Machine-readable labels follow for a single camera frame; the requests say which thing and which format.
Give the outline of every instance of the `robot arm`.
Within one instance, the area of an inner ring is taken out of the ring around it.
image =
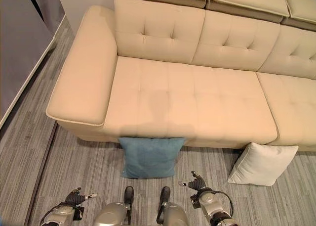
[[[195,209],[202,208],[203,213],[211,226],[239,226],[239,224],[232,218],[234,208],[230,197],[221,191],[214,191],[213,189],[206,187],[204,179],[196,172],[192,171],[194,181],[188,184],[179,182],[182,186],[188,186],[189,188],[196,190],[197,193],[192,195],[191,202]],[[231,203],[231,212],[227,213],[222,204],[217,200],[215,194],[224,194],[229,198]]]
[[[97,194],[80,195],[81,188],[73,189],[64,202],[51,208],[40,221],[41,226],[71,226],[73,221],[81,220],[84,207],[78,206]]]

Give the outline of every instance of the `sofa backrest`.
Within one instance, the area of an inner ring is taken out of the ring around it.
[[[281,25],[259,72],[316,79],[316,33]]]
[[[316,79],[316,33],[145,0],[116,0],[118,55]]]
[[[257,71],[277,40],[279,24],[205,11],[192,64]]]
[[[190,64],[204,10],[145,0],[115,0],[118,55]]]

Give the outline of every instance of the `sofa armrest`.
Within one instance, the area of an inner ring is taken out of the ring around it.
[[[56,82],[47,116],[70,123],[103,125],[116,62],[114,12],[92,6],[82,19]]]

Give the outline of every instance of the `baseboard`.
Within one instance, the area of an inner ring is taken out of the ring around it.
[[[55,36],[62,24],[62,22],[64,21],[66,15],[64,15],[63,19],[61,20],[53,39],[51,40],[51,42],[49,43],[48,47],[45,49],[44,53],[41,55],[41,57],[39,58],[39,60],[37,61],[36,65],[34,66],[34,68],[32,69],[32,71],[30,72],[29,76],[27,77],[27,79],[25,80],[24,84],[21,86],[19,92],[17,93],[17,95],[15,96],[15,98],[13,99],[11,105],[9,106],[9,108],[7,109],[7,111],[5,112],[5,114],[3,115],[1,121],[0,121],[0,129],[3,126],[3,124],[5,123],[6,119],[8,118],[10,112],[12,111],[14,105],[16,104],[16,102],[18,101],[19,97],[21,96],[22,92],[24,91],[26,85],[29,83],[29,81],[31,80],[33,74],[35,73],[35,71],[37,70],[37,68],[39,67],[40,63],[43,61],[44,57],[47,55],[47,53],[50,51],[50,49],[52,48],[53,44],[55,43]]]

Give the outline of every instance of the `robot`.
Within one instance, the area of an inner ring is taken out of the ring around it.
[[[195,209],[202,208],[210,226],[239,226],[232,218],[234,208],[230,197],[221,191],[214,191],[206,187],[204,179],[196,172],[191,172],[195,178],[189,183],[180,181],[181,186],[187,186],[197,193],[190,197]],[[73,221],[81,220],[84,207],[78,206],[87,199],[96,197],[96,194],[80,195],[81,188],[76,188],[66,197],[64,202],[53,207],[42,218],[41,226],[71,226]],[[231,211],[227,213],[216,194],[224,194],[231,203]],[[170,188],[165,186],[161,190],[158,206],[157,223],[163,226],[189,226],[187,214],[184,209],[169,201]],[[131,211],[134,200],[134,189],[128,186],[124,192],[123,202],[114,202],[106,205],[95,218],[93,226],[121,226],[131,224]]]

